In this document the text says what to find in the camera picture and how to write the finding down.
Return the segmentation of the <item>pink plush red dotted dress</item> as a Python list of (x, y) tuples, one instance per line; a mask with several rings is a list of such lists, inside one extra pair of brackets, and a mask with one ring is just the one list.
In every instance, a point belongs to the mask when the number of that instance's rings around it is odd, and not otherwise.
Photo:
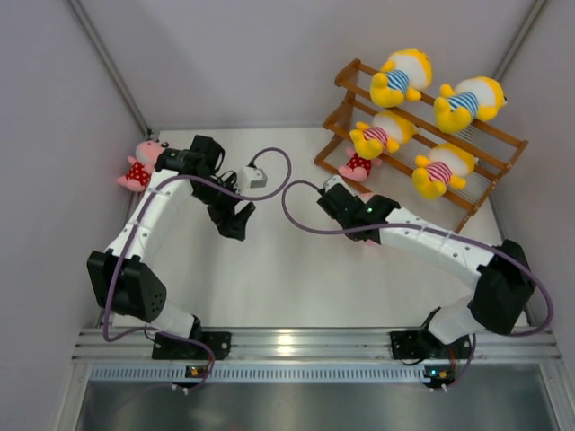
[(365, 159), (358, 155), (353, 147), (348, 147), (346, 149), (346, 155), (349, 157), (346, 164), (338, 168), (338, 174), (346, 179), (354, 180), (355, 182), (365, 182), (369, 177), (371, 170), (374, 167), (378, 167), (382, 164), (382, 160), (376, 159)]

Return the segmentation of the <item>yellow plush red stripes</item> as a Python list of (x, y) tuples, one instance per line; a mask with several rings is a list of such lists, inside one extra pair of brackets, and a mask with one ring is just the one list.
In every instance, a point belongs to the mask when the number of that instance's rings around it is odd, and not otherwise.
[(412, 184), (424, 198), (440, 198), (449, 187), (463, 189), (477, 161), (477, 157), (456, 145), (437, 145), (427, 155), (416, 156)]
[(386, 110), (377, 113), (370, 124), (357, 122), (349, 137), (360, 157), (373, 160), (384, 152), (397, 152), (418, 133), (414, 123)]

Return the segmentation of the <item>yellow plush blue stripes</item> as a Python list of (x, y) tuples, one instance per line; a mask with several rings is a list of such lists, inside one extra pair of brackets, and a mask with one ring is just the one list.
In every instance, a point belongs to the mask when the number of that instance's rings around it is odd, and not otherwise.
[(507, 103), (502, 85), (487, 76), (467, 78), (456, 86), (441, 84), (434, 101), (435, 124), (441, 132), (453, 135), (475, 120), (491, 121)]
[(428, 54), (408, 48), (392, 53), (372, 76), (369, 95), (382, 108), (393, 108), (406, 101), (419, 101), (433, 79), (433, 66)]

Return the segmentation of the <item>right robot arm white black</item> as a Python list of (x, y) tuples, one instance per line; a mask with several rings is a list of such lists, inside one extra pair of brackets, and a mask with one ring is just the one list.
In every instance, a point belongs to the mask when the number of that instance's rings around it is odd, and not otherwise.
[(521, 246), (469, 239), (430, 224), (381, 195), (364, 200), (338, 175), (320, 189), (319, 206), (354, 242), (409, 251), (461, 281), (471, 293), (430, 313), (419, 335), (420, 348), (441, 356), (453, 342), (477, 330), (508, 336), (535, 290), (526, 276)]

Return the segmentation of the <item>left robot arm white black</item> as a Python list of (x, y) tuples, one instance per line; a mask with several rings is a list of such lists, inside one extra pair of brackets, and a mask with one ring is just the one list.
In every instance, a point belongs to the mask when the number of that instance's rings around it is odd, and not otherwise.
[(199, 320), (169, 299), (166, 286), (151, 265), (175, 216), (190, 197), (206, 205), (220, 235), (244, 240), (255, 205), (236, 206), (247, 190), (264, 187), (267, 176), (254, 163), (220, 174), (225, 154), (224, 148), (208, 136), (195, 136), (190, 148), (184, 150), (158, 140), (140, 144), (130, 160), (130, 170), (120, 181), (142, 191), (143, 197), (107, 249), (93, 251), (87, 260), (105, 324), (112, 315), (123, 315), (152, 330), (172, 333), (172, 348), (188, 359), (203, 347), (197, 332)]

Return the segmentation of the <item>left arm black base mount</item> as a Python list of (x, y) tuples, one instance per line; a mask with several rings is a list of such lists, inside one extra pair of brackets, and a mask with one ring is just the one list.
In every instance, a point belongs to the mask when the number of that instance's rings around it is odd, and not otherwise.
[[(203, 331), (199, 342), (207, 346), (216, 360), (226, 359), (232, 345), (232, 333), (229, 331)], [(166, 337), (158, 333), (152, 351), (154, 360), (208, 360), (208, 351), (187, 341)]]

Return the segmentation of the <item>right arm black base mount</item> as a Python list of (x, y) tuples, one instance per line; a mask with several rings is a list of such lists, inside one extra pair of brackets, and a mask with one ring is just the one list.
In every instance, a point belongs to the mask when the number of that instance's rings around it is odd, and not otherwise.
[(392, 356), (405, 365), (418, 365), (428, 359), (469, 359), (472, 354), (472, 340), (463, 336), (450, 344), (443, 344), (429, 331), (431, 319), (438, 309), (429, 314), (416, 329), (397, 330), (390, 333)]

